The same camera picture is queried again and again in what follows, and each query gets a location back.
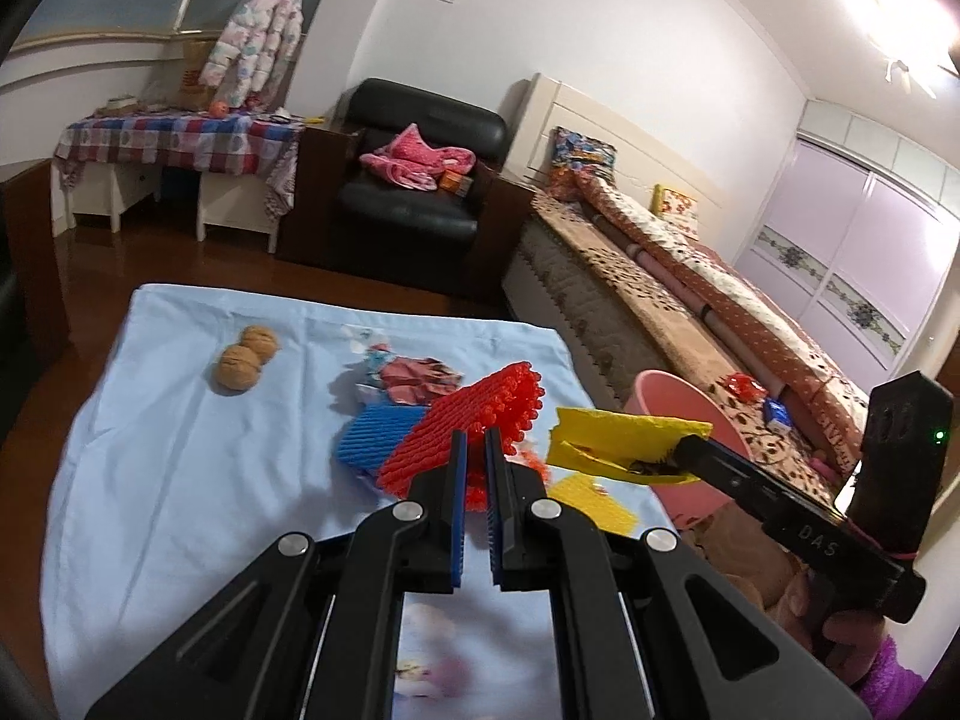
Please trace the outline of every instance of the purple sleeve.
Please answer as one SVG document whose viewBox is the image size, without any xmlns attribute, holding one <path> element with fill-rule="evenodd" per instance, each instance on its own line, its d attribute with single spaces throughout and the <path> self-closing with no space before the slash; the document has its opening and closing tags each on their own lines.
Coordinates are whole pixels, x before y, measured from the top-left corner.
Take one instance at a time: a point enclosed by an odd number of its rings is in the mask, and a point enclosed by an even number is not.
<svg viewBox="0 0 960 720">
<path fill-rule="evenodd" d="M 896 720 L 923 687 L 923 677 L 896 662 L 896 645 L 886 637 L 859 690 L 875 720 Z"/>
</svg>

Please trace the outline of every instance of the pink jacket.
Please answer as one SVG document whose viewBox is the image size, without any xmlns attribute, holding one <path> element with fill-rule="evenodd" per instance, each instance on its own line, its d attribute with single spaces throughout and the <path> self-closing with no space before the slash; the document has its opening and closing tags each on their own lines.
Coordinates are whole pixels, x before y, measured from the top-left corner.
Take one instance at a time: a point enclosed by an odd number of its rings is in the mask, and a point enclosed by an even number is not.
<svg viewBox="0 0 960 720">
<path fill-rule="evenodd" d="M 246 0 L 233 11 L 227 27 L 210 52 L 200 83 L 221 87 L 226 102 L 239 108 L 248 95 L 269 104 L 301 39 L 304 0 Z M 236 78 L 227 70 L 236 63 Z"/>
</svg>

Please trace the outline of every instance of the pink bucket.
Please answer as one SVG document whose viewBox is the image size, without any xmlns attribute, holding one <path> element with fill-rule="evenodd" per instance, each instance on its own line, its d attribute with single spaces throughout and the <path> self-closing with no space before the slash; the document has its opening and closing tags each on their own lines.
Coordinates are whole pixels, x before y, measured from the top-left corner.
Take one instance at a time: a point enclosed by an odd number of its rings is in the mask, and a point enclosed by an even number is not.
<svg viewBox="0 0 960 720">
<path fill-rule="evenodd" d="M 743 437 L 720 408 L 696 386 L 665 370 L 645 370 L 637 375 L 634 393 L 624 412 L 709 422 L 713 425 L 710 433 L 712 439 L 744 457 L 750 457 L 750 449 Z M 706 482 L 652 485 L 652 488 L 678 529 L 689 528 L 730 501 L 730 498 Z"/>
</svg>

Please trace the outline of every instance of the bed headboard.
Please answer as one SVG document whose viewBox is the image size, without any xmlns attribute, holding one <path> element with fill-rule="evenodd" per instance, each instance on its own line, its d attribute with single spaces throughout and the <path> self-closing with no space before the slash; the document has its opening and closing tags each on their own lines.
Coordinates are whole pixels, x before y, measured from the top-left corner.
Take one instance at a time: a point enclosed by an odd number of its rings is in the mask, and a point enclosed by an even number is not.
<svg viewBox="0 0 960 720">
<path fill-rule="evenodd" d="M 710 244 L 709 231 L 719 229 L 726 205 L 723 193 L 712 181 L 621 114 L 543 74 L 534 76 L 520 106 L 520 121 L 505 169 L 538 186 L 546 186 L 557 127 L 616 146 L 617 189 L 643 205 L 650 204 L 656 184 L 696 197 L 700 201 L 701 235 Z"/>
</svg>

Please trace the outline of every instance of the orange ball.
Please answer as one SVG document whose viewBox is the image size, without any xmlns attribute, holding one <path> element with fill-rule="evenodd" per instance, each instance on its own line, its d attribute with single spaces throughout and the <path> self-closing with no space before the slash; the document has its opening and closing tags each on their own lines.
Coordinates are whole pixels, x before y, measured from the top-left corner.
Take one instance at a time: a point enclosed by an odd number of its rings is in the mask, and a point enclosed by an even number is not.
<svg viewBox="0 0 960 720">
<path fill-rule="evenodd" d="M 225 119 L 229 115 L 230 107 L 222 100 L 216 100 L 214 103 L 210 103 L 210 108 L 206 112 L 214 119 Z"/>
</svg>

